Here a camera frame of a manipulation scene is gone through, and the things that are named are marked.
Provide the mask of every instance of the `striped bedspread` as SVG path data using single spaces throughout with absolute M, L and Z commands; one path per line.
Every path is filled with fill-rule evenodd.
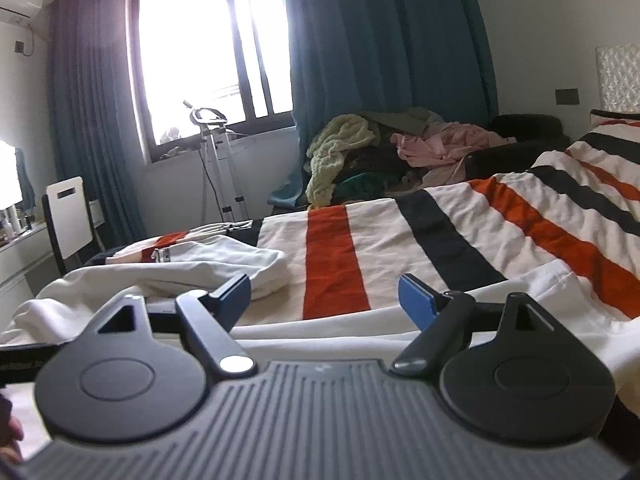
M 394 306 L 404 272 L 436 290 L 472 290 L 555 258 L 615 317 L 640 316 L 640 128 L 611 122 L 525 173 L 230 231 L 283 250 L 290 272 L 289 286 L 255 301 L 241 323 Z

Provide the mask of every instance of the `dark window frame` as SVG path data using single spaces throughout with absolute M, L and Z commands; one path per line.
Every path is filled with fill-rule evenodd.
M 226 4 L 229 9 L 229 17 L 231 20 L 231 29 L 234 44 L 234 55 L 236 56 L 236 69 L 238 70 L 238 86 L 240 89 L 240 97 L 242 99 L 242 107 L 246 120 L 241 123 L 229 124 L 228 127 L 239 134 L 255 135 L 264 132 L 278 130 L 280 128 L 287 128 L 293 126 L 293 116 L 291 112 L 282 112 L 275 114 L 273 112 L 273 104 L 271 103 L 271 93 L 269 83 L 267 80 L 266 72 L 264 70 L 264 63 L 262 61 L 262 53 L 260 49 L 260 43 L 258 40 L 257 29 L 255 22 L 253 22 L 254 43 L 256 53 L 258 55 L 258 66 L 260 68 L 260 82 L 262 83 L 262 91 L 264 93 L 264 100 L 267 104 L 267 115 L 264 117 L 255 117 L 254 101 L 252 99 L 251 89 L 249 86 L 249 79 L 246 74 L 246 65 L 244 61 L 244 52 L 242 50 L 242 41 L 240 38 L 240 31 L 238 28 L 238 22 L 236 20 L 236 8 L 234 0 L 226 0 Z M 132 57 L 132 84 L 135 95 L 135 100 L 138 106 L 138 113 L 140 115 L 140 127 L 142 128 L 143 137 L 146 141 L 146 147 L 148 149 L 151 162 L 157 162 L 160 158 L 166 154 L 170 149 L 180 146 L 182 148 L 197 148 L 200 144 L 199 134 L 193 134 L 189 137 L 182 139 L 171 140 L 164 144 L 156 144 L 156 138 L 154 137 L 154 131 L 151 123 L 151 113 L 149 111 L 148 102 L 146 100 L 145 91 L 145 78 L 142 72 L 142 54 L 140 52 L 140 0 L 131 0 L 130 8 L 130 55 Z

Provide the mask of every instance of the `white desk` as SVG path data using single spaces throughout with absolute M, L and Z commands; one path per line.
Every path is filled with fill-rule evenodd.
M 0 330 L 21 303 L 59 277 L 44 223 L 0 248 Z

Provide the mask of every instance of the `striped pillow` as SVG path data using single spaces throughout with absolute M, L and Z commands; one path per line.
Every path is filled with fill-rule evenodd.
M 631 124 L 632 126 L 640 126 L 640 114 L 591 110 L 592 128 L 597 128 L 598 126 L 606 124 Z

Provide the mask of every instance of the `wall switch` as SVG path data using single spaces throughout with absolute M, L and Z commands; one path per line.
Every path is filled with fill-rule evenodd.
M 564 88 L 556 90 L 557 105 L 579 105 L 580 94 L 577 88 Z

